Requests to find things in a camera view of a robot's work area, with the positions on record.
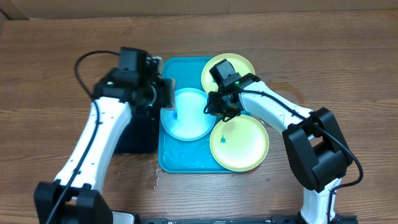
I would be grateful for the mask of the dark sponge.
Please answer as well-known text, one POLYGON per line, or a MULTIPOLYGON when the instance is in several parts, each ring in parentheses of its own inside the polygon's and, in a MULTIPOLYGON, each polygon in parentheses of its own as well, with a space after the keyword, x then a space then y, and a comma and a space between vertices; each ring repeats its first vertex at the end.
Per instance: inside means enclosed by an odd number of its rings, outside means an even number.
POLYGON ((173 110, 175 108, 175 80, 165 78, 161 81, 163 88, 161 107, 165 110, 173 110))

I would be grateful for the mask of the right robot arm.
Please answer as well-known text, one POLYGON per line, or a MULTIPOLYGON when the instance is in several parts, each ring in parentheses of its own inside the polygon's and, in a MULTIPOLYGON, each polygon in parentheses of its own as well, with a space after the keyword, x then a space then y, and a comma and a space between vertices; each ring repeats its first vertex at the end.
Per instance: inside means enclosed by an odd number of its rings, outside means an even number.
POLYGON ((289 166, 303 186, 297 223, 343 223, 335 207, 347 168, 357 159, 350 151, 334 114, 296 105, 272 91, 245 59, 212 58, 201 73, 208 95, 204 113, 221 121, 211 133, 210 149, 223 167, 247 171, 268 150, 265 131, 248 120, 258 116, 282 135, 289 166))

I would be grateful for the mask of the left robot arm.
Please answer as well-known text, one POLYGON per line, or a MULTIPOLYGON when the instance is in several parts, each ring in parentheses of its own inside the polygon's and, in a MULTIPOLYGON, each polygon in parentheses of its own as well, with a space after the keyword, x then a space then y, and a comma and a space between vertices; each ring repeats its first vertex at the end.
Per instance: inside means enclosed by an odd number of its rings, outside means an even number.
POLYGON ((141 108, 172 109, 175 81, 161 78, 162 59, 145 50, 121 47, 119 65, 89 91, 85 128, 53 182, 39 182, 34 203, 40 223, 128 223, 135 215, 112 210, 102 193, 119 138, 141 108))

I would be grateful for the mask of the light blue plate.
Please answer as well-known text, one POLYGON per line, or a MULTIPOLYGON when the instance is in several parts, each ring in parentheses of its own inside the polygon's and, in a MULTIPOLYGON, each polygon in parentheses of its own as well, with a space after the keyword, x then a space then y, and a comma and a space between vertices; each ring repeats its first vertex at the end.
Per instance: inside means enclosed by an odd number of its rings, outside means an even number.
POLYGON ((168 134, 182 141, 194 141, 208 134, 216 117, 203 112, 208 95, 196 88, 182 88, 175 92, 175 108, 161 109, 160 120, 168 134))

